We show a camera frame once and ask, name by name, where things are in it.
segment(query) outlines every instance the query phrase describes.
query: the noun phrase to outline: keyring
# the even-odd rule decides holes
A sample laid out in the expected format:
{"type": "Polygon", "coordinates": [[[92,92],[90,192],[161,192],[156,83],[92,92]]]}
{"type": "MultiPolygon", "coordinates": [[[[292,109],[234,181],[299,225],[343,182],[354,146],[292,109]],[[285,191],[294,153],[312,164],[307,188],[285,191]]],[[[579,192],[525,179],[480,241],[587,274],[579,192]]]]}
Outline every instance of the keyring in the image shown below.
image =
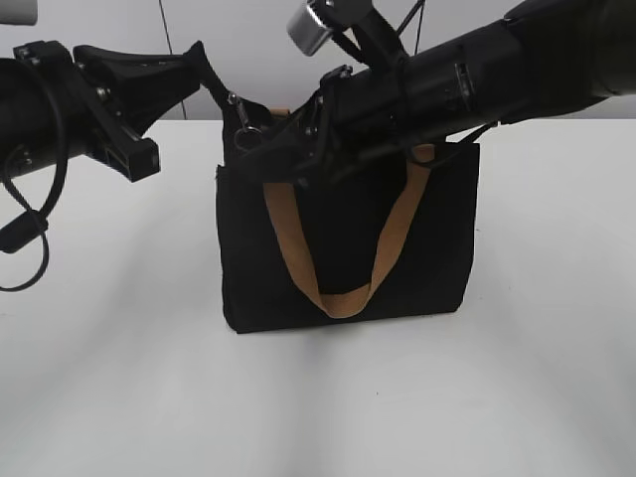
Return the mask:
{"type": "Polygon", "coordinates": [[[240,152],[248,152],[262,144],[262,131],[257,127],[247,126],[235,132],[235,148],[240,152]]]}

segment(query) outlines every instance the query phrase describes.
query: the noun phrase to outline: metal clip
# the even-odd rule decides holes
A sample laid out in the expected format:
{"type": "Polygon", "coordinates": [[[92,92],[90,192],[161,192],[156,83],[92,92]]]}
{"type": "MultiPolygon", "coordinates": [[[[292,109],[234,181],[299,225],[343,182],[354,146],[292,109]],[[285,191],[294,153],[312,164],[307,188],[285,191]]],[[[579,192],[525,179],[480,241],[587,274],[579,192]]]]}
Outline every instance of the metal clip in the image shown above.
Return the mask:
{"type": "Polygon", "coordinates": [[[242,98],[235,92],[230,92],[228,103],[237,108],[241,129],[235,132],[235,147],[241,152],[248,152],[262,143],[262,131],[249,124],[249,117],[242,98]]]}

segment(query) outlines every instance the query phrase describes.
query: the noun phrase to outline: metal ring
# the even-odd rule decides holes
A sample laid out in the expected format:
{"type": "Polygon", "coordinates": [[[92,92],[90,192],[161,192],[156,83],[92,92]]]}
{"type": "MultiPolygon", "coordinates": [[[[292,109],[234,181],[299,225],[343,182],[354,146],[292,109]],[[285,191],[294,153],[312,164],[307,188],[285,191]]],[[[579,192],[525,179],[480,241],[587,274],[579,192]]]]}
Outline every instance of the metal ring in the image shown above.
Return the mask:
{"type": "Polygon", "coordinates": [[[237,132],[235,132],[235,148],[238,149],[241,152],[248,152],[252,149],[252,147],[246,147],[242,144],[240,144],[240,139],[245,136],[245,135],[257,135],[258,136],[258,142],[262,144],[262,131],[260,129],[258,129],[257,127],[252,127],[252,126],[247,126],[244,127],[243,129],[239,129],[237,132]]]}

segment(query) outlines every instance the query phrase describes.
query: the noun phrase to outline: background wall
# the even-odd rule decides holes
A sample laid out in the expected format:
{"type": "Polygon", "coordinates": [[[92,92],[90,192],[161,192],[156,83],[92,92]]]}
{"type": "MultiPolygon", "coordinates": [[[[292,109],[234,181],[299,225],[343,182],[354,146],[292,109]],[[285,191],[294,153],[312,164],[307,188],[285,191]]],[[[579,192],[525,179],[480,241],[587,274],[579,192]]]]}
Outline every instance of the background wall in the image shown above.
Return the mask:
{"type": "MultiPolygon", "coordinates": [[[[286,24],[301,0],[40,0],[36,27],[0,26],[0,54],[35,40],[60,40],[68,47],[93,44],[131,53],[167,53],[166,25],[175,53],[202,40],[228,86],[272,106],[300,105],[321,76],[353,61],[334,45],[304,57],[288,39],[286,24]]],[[[494,21],[521,0],[428,0],[421,49],[494,21]]],[[[397,25],[414,0],[375,0],[397,25]]],[[[415,19],[404,34],[412,51],[415,19]]],[[[220,117],[206,93],[186,102],[190,119],[220,117]]],[[[183,117],[175,108],[168,117],[183,117]]],[[[606,101],[575,117],[636,117],[636,97],[606,101]]]]}

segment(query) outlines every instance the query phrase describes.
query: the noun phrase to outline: tan leather strap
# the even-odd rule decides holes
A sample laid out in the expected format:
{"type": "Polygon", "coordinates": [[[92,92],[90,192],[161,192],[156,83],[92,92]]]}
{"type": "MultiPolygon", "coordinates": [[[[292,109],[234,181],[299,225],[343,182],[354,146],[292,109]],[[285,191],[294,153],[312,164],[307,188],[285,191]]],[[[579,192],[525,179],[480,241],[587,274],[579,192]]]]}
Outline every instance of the tan leather strap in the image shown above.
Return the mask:
{"type": "MultiPolygon", "coordinates": [[[[433,159],[434,147],[413,149],[419,162],[433,159]]],[[[351,318],[363,311],[398,262],[410,225],[426,189],[430,171],[406,163],[406,185],[380,233],[371,282],[339,295],[320,293],[316,270],[305,239],[294,188],[290,184],[264,184],[263,192],[278,245],[296,287],[331,318],[351,318]]]]}

